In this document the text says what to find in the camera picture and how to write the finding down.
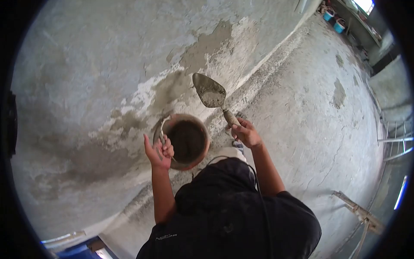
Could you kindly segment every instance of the black t-shirt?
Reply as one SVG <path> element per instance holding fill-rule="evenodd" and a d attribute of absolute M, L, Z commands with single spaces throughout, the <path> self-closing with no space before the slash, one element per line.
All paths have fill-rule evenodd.
<path fill-rule="evenodd" d="M 137 255 L 143 258 L 269 258 L 260 194 L 237 158 L 204 168 L 177 192 L 177 212 L 157 224 Z M 287 191 L 263 197 L 274 258 L 308 258 L 321 236 L 313 212 Z"/>

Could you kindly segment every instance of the tattoo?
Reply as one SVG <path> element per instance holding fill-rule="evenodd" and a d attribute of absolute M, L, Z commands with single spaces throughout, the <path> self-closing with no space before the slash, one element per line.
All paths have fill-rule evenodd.
<path fill-rule="evenodd" d="M 158 154 L 159 159 L 162 161 L 162 156 L 161 156 L 161 154 L 159 153 L 159 148 L 155 148 L 155 150 L 156 150 L 156 153 Z"/>

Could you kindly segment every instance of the mortar bucket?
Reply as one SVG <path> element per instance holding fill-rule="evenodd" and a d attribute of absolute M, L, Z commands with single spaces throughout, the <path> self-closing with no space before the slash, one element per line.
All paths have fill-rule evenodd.
<path fill-rule="evenodd" d="M 161 125 L 155 130 L 153 143 L 158 141 Z M 207 155 L 210 137 L 204 123 L 189 114 L 171 114 L 162 130 L 174 147 L 171 168 L 186 171 L 199 164 Z"/>
<path fill-rule="evenodd" d="M 336 21 L 336 23 L 335 23 L 335 25 L 334 25 L 334 30 L 335 30 L 337 33 L 341 33 L 341 32 L 345 29 L 345 26 L 341 25 L 341 24 L 339 23 L 339 20 L 342 20 L 342 21 L 344 21 L 344 23 L 345 23 L 345 20 L 344 20 L 344 19 L 342 19 L 342 18 L 339 18 L 339 19 Z"/>
<path fill-rule="evenodd" d="M 325 14 L 323 15 L 323 18 L 325 19 L 325 21 L 329 21 L 334 16 L 335 16 L 335 11 L 332 9 L 332 7 L 328 7 L 328 9 L 325 11 Z"/>

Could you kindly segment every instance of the person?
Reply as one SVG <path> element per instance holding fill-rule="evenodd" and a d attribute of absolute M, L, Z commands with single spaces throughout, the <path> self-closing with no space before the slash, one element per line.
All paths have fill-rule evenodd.
<path fill-rule="evenodd" d="M 171 141 L 153 146 L 144 134 L 152 165 L 156 225 L 142 258 L 308 258 L 321 237 L 313 212 L 286 191 L 265 143 L 250 121 L 232 125 L 233 155 L 217 157 L 174 197 L 168 176 Z M 250 148 L 257 170 L 243 159 Z"/>

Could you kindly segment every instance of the electrical cable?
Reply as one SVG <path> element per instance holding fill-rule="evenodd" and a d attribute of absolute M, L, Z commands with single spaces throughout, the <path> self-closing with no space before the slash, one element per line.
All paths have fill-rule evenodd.
<path fill-rule="evenodd" d="M 219 158 L 219 157 L 225 157 L 225 158 L 230 158 L 230 157 L 228 157 L 228 156 L 225 156 L 225 155 L 219 155 L 219 156 L 216 156 L 216 157 L 214 157 L 213 159 L 211 159 L 210 160 L 210 162 L 208 162 L 207 163 L 207 165 L 205 166 L 205 167 L 207 167 L 208 165 L 210 165 L 210 163 L 214 160 L 214 159 L 216 159 L 216 158 Z M 241 162 L 243 162 L 243 163 L 245 163 L 251 170 L 252 170 L 252 172 L 253 172 L 253 174 L 254 174 L 254 176 L 255 176 L 255 184 L 256 184 L 256 187 L 257 187 L 257 190 L 258 190 L 258 193 L 260 194 L 260 199 L 261 199 L 261 201 L 262 201 L 262 205 L 263 205 L 263 212 L 265 213 L 265 221 L 266 221 L 266 229 L 267 229 L 267 240 L 268 240 L 268 246 L 269 246 L 269 258 L 270 259 L 273 259 L 273 246 L 272 246 L 272 244 L 273 244 L 273 242 L 272 242 L 272 236 L 271 236 L 271 233 L 270 233 L 270 223 L 269 223 L 269 216 L 267 215 L 267 210 L 266 210 L 266 205 L 265 205 L 265 201 L 263 200 L 263 195 L 262 195 L 262 192 L 261 192 L 261 190 L 260 190 L 260 185 L 259 185 L 259 180 L 258 180 L 258 176 L 257 176 L 257 174 L 256 174 L 256 171 L 253 169 L 253 167 L 251 166 L 251 165 L 249 165 L 248 163 L 246 163 L 246 162 L 244 162 L 244 161 L 242 161 L 242 160 L 240 160 Z"/>

